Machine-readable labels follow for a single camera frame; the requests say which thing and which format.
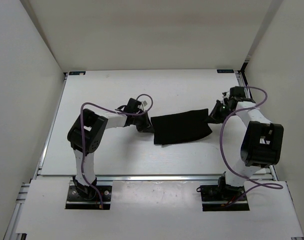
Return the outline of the black skirt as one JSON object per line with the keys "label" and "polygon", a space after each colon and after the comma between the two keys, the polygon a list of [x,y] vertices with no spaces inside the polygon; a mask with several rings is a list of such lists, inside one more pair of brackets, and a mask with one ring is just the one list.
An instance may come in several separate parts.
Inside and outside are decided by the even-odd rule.
{"label": "black skirt", "polygon": [[154,144],[173,145],[200,140],[212,133],[205,122],[208,109],[151,117]]}

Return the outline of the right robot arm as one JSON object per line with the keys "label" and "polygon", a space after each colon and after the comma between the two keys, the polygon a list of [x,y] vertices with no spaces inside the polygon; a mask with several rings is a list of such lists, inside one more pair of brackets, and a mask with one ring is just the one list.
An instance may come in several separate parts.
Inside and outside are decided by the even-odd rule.
{"label": "right robot arm", "polygon": [[[254,182],[251,176],[261,169],[276,165],[280,159],[284,128],[269,121],[259,110],[262,103],[250,100],[217,100],[209,117],[210,124],[222,124],[219,147],[228,171],[219,178],[216,193],[227,200],[241,192],[245,181]],[[223,133],[230,117],[239,117],[246,127],[240,147],[239,160],[230,166],[223,149]]]}

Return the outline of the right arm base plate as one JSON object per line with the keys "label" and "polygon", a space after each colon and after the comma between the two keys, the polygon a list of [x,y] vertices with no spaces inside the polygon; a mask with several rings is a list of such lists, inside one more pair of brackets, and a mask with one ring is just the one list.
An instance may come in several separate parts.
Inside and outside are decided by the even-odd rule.
{"label": "right arm base plate", "polygon": [[222,185],[200,185],[196,192],[201,194],[203,212],[250,210],[244,187],[229,189]]}

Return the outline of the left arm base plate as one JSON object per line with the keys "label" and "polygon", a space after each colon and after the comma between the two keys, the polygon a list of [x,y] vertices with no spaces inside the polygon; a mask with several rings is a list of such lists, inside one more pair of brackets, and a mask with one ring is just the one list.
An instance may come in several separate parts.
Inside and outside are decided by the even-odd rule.
{"label": "left arm base plate", "polygon": [[67,193],[65,209],[68,210],[109,210],[111,207],[112,186],[99,185],[99,190],[103,204],[97,192],[90,193],[89,196],[81,193],[74,185],[70,185]]}

